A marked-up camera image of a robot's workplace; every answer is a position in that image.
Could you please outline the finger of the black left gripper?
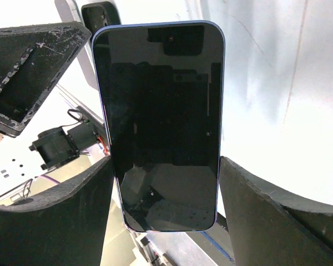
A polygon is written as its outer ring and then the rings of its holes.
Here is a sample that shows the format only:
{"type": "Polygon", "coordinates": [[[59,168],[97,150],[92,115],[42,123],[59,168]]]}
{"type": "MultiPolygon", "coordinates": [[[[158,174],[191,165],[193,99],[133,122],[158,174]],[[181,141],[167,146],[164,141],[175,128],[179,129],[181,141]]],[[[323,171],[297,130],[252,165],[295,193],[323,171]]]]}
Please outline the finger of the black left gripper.
{"type": "Polygon", "coordinates": [[[79,22],[0,28],[0,133],[22,133],[90,36],[79,22]]]}
{"type": "Polygon", "coordinates": [[[121,24],[116,6],[109,1],[94,2],[81,7],[83,22],[92,34],[90,41],[101,28],[121,24]]]}

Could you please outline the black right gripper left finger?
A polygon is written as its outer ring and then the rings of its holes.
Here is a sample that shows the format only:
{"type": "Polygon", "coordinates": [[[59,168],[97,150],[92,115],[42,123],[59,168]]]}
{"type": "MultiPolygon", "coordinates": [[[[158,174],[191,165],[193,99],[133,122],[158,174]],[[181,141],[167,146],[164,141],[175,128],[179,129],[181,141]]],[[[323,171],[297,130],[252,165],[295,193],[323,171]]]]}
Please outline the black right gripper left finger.
{"type": "Polygon", "coordinates": [[[99,265],[113,189],[110,157],[0,206],[0,265],[99,265]]]}

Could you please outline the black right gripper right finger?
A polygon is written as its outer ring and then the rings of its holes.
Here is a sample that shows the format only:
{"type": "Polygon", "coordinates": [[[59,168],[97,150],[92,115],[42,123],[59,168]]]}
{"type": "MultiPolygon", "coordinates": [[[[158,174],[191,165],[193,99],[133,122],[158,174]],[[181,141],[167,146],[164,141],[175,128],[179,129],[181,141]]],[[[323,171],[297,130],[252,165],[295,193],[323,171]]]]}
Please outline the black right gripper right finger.
{"type": "Polygon", "coordinates": [[[333,206],[291,193],[220,159],[236,265],[333,265],[333,206]]]}

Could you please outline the blue smartphone black screen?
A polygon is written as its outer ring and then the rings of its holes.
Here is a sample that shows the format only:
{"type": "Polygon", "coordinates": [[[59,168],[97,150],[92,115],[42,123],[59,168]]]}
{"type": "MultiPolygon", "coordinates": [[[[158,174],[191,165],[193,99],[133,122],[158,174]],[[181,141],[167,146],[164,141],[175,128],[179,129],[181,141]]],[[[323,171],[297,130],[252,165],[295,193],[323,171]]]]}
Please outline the blue smartphone black screen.
{"type": "Polygon", "coordinates": [[[125,225],[205,231],[216,222],[225,37],[210,21],[111,25],[92,39],[125,225]]]}

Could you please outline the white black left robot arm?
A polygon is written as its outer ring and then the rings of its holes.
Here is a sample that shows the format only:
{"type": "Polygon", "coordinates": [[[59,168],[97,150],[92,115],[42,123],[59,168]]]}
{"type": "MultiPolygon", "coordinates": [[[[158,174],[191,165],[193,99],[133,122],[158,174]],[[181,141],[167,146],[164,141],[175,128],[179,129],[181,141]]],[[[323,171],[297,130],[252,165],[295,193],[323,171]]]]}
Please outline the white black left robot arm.
{"type": "Polygon", "coordinates": [[[91,41],[117,23],[108,1],[0,1],[0,204],[107,154],[91,41]]]}

